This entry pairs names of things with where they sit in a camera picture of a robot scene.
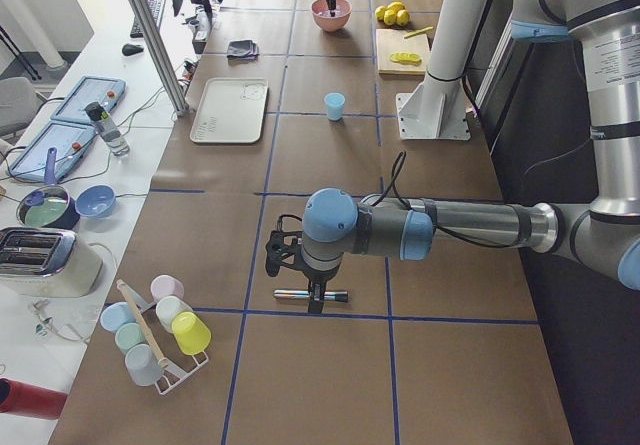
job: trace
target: pink bowl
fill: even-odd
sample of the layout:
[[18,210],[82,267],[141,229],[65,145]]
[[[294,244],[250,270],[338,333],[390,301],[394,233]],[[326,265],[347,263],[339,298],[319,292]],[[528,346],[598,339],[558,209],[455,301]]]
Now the pink bowl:
[[329,14],[326,0],[316,0],[311,5],[313,21],[325,32],[335,32],[344,27],[351,16],[351,5],[346,0],[336,0],[335,17]]

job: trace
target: bottle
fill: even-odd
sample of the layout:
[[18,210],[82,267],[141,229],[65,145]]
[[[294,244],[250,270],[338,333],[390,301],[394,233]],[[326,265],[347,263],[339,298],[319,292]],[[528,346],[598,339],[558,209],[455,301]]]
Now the bottle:
[[93,127],[111,149],[111,153],[116,157],[129,153],[129,144],[102,105],[92,102],[85,107],[84,111],[89,116]]

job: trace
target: cutting board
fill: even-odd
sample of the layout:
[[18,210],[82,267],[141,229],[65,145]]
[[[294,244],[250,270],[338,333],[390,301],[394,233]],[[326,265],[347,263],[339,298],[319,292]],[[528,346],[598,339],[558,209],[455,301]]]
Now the cutting board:
[[[390,73],[396,75],[424,75],[427,71],[427,63],[431,50],[426,34],[407,38],[404,36],[411,30],[394,30],[379,28],[376,30],[376,54],[378,73]],[[389,60],[389,55],[394,52],[414,52],[420,54],[422,62],[418,65],[410,63],[394,63]]]

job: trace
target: blue bowl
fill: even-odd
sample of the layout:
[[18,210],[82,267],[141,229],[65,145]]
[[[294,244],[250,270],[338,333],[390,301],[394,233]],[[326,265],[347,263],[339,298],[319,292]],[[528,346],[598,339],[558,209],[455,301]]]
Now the blue bowl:
[[103,218],[113,212],[116,205],[116,194],[107,185],[96,185],[87,188],[76,199],[76,212],[83,217]]

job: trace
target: blue joint cap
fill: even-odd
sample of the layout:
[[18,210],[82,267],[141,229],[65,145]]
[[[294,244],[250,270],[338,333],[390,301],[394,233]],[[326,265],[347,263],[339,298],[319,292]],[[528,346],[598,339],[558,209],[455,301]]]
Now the blue joint cap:
[[618,264],[618,280],[632,290],[640,290],[640,240],[631,245]]
[[564,25],[521,22],[511,20],[511,37],[533,43],[565,42],[571,40],[569,29]]
[[404,222],[402,242],[400,243],[400,260],[422,260],[433,241],[433,222],[426,213],[410,210]]
[[316,242],[332,243],[346,237],[358,221],[358,206],[337,188],[323,188],[309,197],[302,229]]

